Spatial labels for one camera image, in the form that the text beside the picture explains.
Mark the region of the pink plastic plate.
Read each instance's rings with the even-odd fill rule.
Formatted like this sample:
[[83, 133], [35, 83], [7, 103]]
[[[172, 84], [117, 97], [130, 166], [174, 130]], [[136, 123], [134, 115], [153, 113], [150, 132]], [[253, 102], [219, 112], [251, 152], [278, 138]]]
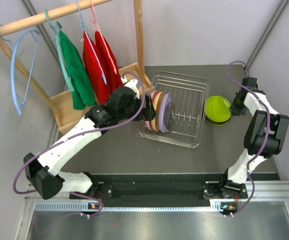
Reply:
[[[151, 100], [152, 102], [154, 102], [154, 99], [156, 97], [156, 95], [158, 94], [158, 91], [157, 90], [154, 90], [150, 95], [151, 95]], [[153, 130], [153, 127], [152, 127], [152, 123], [151, 121], [145, 121], [145, 125], [146, 127], [149, 129], [149, 130]]]

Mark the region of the yellow plastic plate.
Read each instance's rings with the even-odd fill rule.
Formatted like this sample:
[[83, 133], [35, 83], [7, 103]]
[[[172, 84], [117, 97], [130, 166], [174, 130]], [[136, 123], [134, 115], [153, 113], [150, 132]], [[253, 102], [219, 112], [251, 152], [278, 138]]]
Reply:
[[162, 92], [157, 92], [157, 94], [154, 96], [153, 99], [153, 107], [156, 112], [156, 117], [151, 121], [151, 125], [154, 131], [158, 132], [160, 130], [159, 128], [159, 112], [160, 112], [160, 106], [162, 103], [162, 100], [165, 96], [165, 93]]

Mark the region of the purple plastic plate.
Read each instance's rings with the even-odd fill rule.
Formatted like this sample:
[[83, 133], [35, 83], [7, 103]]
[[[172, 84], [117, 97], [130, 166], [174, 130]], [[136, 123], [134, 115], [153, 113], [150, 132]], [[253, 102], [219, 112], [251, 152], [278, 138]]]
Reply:
[[158, 113], [158, 126], [159, 130], [162, 133], [165, 133], [167, 130], [167, 117], [170, 116], [169, 113], [167, 113], [170, 103], [172, 102], [172, 96], [170, 93], [167, 93], [162, 98], [160, 109]]

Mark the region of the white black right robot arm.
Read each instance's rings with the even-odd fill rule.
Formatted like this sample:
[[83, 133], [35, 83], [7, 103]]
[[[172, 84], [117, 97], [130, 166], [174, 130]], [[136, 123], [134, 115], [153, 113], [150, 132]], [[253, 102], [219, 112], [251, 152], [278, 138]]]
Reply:
[[266, 94], [258, 89], [257, 79], [245, 77], [230, 106], [233, 116], [252, 115], [243, 140], [244, 151], [220, 178], [218, 193], [229, 198], [243, 191], [248, 176], [265, 160], [278, 155], [284, 145], [289, 117], [272, 108]]

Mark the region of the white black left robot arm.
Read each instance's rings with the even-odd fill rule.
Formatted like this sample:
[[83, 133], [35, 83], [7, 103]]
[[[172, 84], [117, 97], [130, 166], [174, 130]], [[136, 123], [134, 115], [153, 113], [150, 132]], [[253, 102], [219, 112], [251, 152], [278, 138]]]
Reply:
[[31, 185], [44, 199], [48, 200], [58, 193], [77, 192], [86, 198], [97, 195], [98, 186], [92, 183], [88, 172], [62, 172], [62, 167], [90, 142], [100, 138], [112, 127], [120, 127], [119, 122], [151, 121], [157, 113], [153, 107], [150, 94], [141, 99], [133, 87], [120, 86], [104, 104], [92, 107], [81, 120], [51, 150], [30, 161], [32, 153], [27, 154], [23, 161], [25, 175]]

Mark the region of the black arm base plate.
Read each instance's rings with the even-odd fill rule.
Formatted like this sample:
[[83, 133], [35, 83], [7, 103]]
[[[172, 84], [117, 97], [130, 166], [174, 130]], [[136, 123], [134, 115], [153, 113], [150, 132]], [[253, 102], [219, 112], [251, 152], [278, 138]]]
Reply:
[[94, 182], [85, 193], [89, 197], [101, 200], [120, 200], [123, 197], [155, 197], [163, 196], [192, 197], [194, 199], [245, 199], [246, 186], [225, 189], [219, 183], [198, 181], [125, 181]]

